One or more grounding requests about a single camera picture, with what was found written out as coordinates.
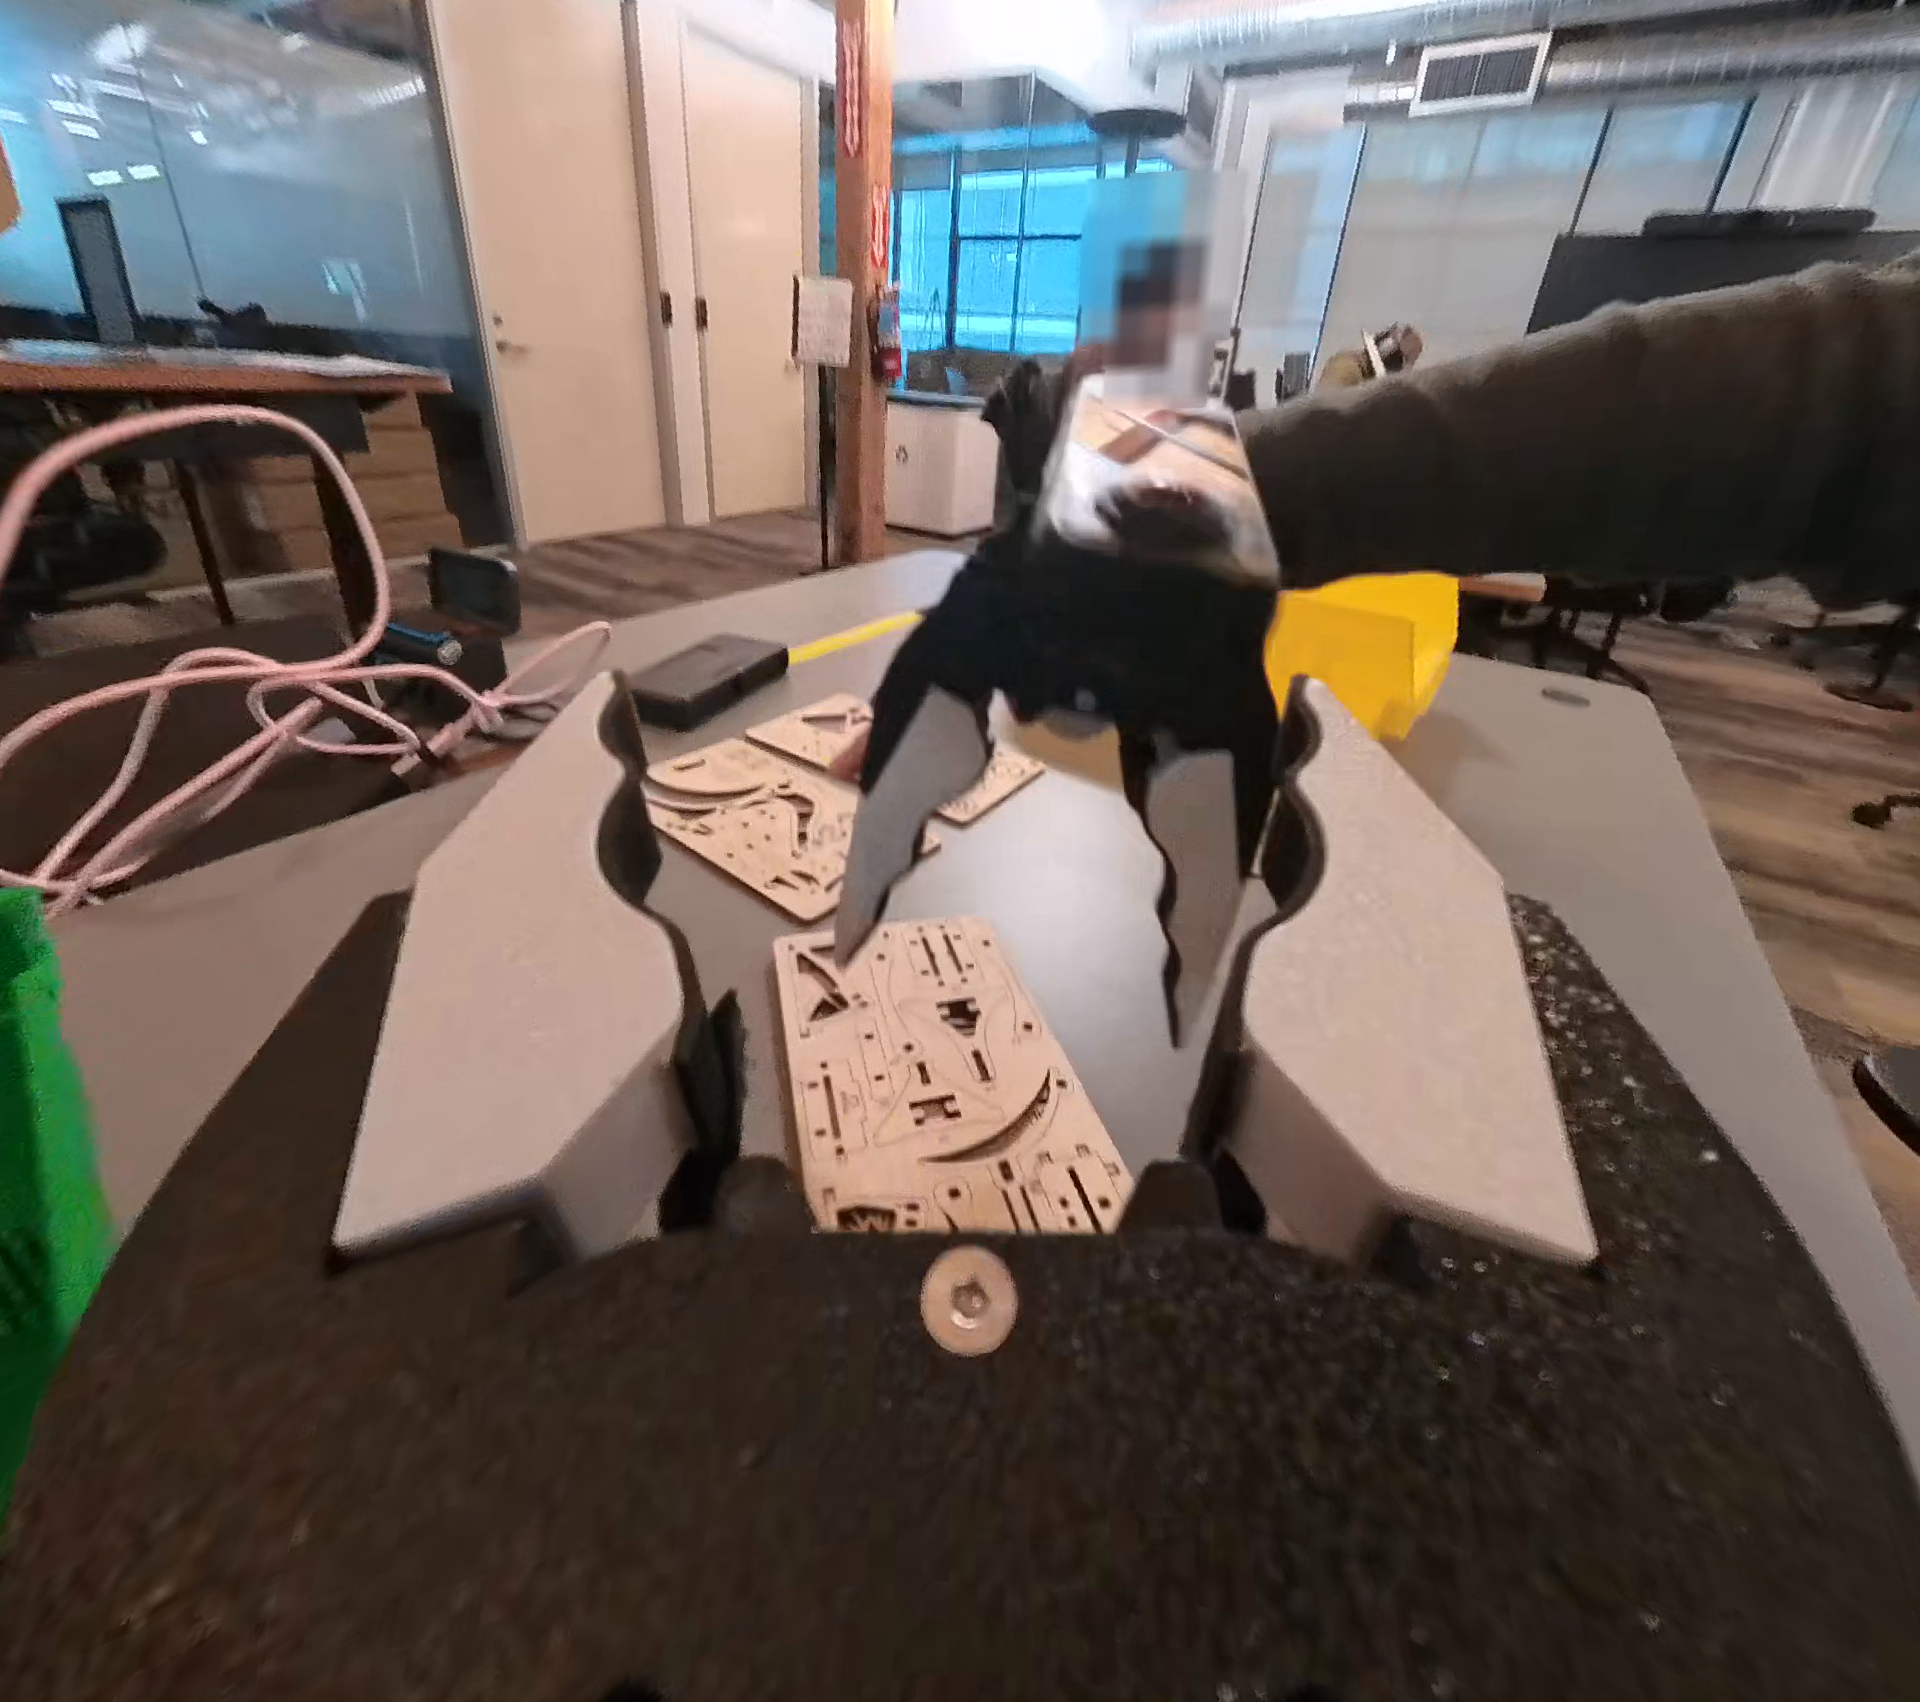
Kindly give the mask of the yellow plastic bin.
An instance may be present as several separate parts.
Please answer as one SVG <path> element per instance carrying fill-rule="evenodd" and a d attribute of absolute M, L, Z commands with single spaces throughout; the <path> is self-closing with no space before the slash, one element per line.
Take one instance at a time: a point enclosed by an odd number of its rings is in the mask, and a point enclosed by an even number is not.
<path fill-rule="evenodd" d="M 1373 738 L 1405 740 L 1451 671 L 1457 602 L 1457 583 L 1429 573 L 1285 593 L 1263 638 L 1273 704 L 1305 677 Z"/>

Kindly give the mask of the black flat box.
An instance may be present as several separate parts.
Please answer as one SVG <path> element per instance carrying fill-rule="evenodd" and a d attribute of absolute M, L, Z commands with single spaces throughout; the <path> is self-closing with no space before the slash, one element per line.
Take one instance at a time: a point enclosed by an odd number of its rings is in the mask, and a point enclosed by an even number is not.
<path fill-rule="evenodd" d="M 624 675 L 624 685 L 644 726 L 689 733 L 781 682 L 788 662 L 785 644 L 748 633 L 712 633 Z"/>

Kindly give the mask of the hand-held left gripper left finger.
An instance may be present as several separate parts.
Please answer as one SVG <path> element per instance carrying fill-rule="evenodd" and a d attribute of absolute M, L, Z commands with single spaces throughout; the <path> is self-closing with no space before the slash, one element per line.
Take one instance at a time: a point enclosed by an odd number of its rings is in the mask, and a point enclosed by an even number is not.
<path fill-rule="evenodd" d="M 702 1225 L 746 1026 L 657 913 L 630 682 L 579 690 L 418 866 L 333 1225 L 366 1262 L 536 1225 L 569 1262 Z"/>

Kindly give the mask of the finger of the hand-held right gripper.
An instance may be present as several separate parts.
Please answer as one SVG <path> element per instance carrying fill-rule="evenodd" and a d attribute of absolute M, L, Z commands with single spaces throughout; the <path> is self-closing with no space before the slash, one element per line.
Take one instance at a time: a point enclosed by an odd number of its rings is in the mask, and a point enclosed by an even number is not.
<path fill-rule="evenodd" d="M 1236 795 L 1230 754 L 1193 754 L 1176 742 L 1146 745 L 1137 807 L 1162 866 L 1162 995 L 1175 1046 L 1196 1041 L 1217 972 L 1236 946 L 1245 889 Z"/>
<path fill-rule="evenodd" d="M 899 878 L 920 858 L 922 833 L 988 772 L 988 721 L 971 703 L 929 687 L 852 816 L 832 960 L 847 967 L 873 935 Z"/>

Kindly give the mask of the laser-cut wooden part sheet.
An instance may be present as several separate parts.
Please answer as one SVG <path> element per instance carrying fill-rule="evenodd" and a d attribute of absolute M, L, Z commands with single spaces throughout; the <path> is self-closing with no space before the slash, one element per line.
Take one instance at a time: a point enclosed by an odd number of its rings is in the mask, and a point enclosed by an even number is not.
<path fill-rule="evenodd" d="M 792 764 L 832 773 L 832 767 L 866 740 L 873 726 L 873 709 L 866 699 L 847 693 L 831 695 L 792 712 L 781 712 L 746 730 L 746 740 L 781 756 Z M 1014 745 L 993 742 L 988 769 L 958 800 L 936 810 L 936 820 L 971 828 L 1012 801 L 1044 775 L 1044 764 Z"/>
<path fill-rule="evenodd" d="M 834 916 L 859 795 L 746 738 L 654 764 L 657 833 L 799 925 Z"/>
<path fill-rule="evenodd" d="M 819 1231 L 1116 1232 L 1137 1181 L 995 927 L 889 922 L 847 967 L 786 936 L 774 972 Z"/>

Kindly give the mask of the wooden post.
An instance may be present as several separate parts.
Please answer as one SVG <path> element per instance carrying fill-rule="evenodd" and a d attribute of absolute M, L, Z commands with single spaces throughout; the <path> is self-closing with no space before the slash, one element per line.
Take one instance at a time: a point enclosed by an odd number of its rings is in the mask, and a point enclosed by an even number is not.
<path fill-rule="evenodd" d="M 834 260 L 852 289 L 850 361 L 832 408 L 832 557 L 887 557 L 887 402 L 891 303 L 897 0 L 834 0 Z"/>

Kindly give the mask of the green plastic bin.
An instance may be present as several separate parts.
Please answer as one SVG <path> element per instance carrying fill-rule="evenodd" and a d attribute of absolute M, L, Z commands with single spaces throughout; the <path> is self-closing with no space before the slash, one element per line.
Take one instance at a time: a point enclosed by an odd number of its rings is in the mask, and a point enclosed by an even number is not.
<path fill-rule="evenodd" d="M 3 890 L 3 1507 L 117 1236 L 62 960 L 39 897 Z"/>

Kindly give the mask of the small black blue device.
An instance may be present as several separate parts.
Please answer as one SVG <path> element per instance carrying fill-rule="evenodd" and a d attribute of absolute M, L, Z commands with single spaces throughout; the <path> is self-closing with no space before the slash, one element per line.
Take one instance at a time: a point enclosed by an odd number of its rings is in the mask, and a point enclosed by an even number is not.
<path fill-rule="evenodd" d="M 506 644 L 520 633 L 520 584 L 511 560 L 428 548 L 428 602 L 389 620 L 370 662 L 435 666 L 469 690 L 509 677 Z"/>

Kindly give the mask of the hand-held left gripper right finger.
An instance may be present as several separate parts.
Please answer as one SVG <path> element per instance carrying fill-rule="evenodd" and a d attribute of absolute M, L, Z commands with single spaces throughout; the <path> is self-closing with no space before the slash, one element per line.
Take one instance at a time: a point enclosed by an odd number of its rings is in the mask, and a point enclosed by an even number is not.
<path fill-rule="evenodd" d="M 1296 680 L 1262 878 L 1188 1138 L 1230 1231 L 1367 1263 L 1437 1225 L 1585 1269 L 1595 1228 L 1501 875 Z"/>

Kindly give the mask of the wooden desk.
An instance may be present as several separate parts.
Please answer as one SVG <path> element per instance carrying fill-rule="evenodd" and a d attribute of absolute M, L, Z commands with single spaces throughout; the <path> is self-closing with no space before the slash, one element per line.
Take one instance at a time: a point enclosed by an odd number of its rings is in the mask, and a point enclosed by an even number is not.
<path fill-rule="evenodd" d="M 367 453 L 372 414 L 421 397 L 451 397 L 445 371 L 375 358 L 25 340 L 3 346 L 3 389 L 8 397 L 104 404 L 109 414 L 127 414 L 139 404 L 154 412 L 169 405 L 273 408 L 298 420 L 336 458 Z M 234 612 L 205 510 L 199 468 L 239 458 L 292 458 L 308 474 L 348 626 L 363 629 L 370 620 L 375 569 L 386 560 L 370 552 L 367 537 L 353 524 L 343 479 L 325 473 L 303 440 L 271 448 L 260 427 L 246 427 L 234 434 L 234 448 L 220 448 L 211 442 L 211 425 L 174 422 L 148 442 L 154 459 L 174 477 L 199 573 L 222 626 L 234 626 Z"/>

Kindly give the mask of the white door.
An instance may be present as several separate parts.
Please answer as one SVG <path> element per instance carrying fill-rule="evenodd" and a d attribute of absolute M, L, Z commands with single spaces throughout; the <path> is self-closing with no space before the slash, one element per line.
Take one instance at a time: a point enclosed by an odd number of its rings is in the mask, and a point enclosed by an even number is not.
<path fill-rule="evenodd" d="M 815 89 L 702 34 L 682 52 L 712 515 L 808 501 L 808 375 L 793 280 L 816 195 Z"/>
<path fill-rule="evenodd" d="M 428 0 L 516 541 L 665 520 L 624 0 Z"/>

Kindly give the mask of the white cabinet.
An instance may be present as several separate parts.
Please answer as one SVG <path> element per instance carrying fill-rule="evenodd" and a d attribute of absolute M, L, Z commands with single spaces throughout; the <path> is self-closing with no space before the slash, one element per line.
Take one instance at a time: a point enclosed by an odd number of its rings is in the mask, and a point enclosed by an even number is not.
<path fill-rule="evenodd" d="M 931 539 L 984 537 L 995 520 L 1000 445 L 972 393 L 893 393 L 887 404 L 889 529 Z"/>

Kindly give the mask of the black wall screen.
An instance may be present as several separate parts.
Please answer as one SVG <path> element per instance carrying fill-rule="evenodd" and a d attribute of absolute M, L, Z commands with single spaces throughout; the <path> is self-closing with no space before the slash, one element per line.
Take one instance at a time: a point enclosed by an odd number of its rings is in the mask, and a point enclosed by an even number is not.
<path fill-rule="evenodd" d="M 1879 268 L 1917 247 L 1917 227 L 1882 227 L 1871 209 L 1663 213 L 1640 233 L 1562 233 L 1528 314 L 1528 335 L 1613 303 L 1697 297 L 1822 264 Z"/>

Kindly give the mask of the person's right forearm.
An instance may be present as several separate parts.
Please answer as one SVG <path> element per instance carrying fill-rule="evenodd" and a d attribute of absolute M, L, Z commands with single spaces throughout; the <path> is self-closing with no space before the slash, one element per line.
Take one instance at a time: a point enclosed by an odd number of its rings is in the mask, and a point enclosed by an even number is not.
<path fill-rule="evenodd" d="M 1289 588 L 1359 575 L 1917 588 L 1917 268 L 1589 320 L 1243 425 Z"/>

